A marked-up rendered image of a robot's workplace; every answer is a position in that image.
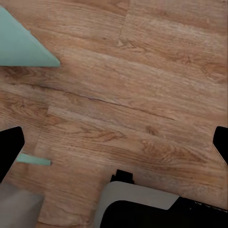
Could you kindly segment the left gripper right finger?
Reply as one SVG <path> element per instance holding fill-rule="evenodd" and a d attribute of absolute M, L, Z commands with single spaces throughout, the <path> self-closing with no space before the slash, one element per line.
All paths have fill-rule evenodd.
<path fill-rule="evenodd" d="M 222 126 L 216 128 L 213 144 L 228 164 L 228 128 Z"/>

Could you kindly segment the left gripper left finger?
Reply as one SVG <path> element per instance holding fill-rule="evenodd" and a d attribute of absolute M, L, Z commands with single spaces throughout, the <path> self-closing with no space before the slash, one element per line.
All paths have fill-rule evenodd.
<path fill-rule="evenodd" d="M 0 183 L 25 144 L 20 126 L 0 132 Z"/>

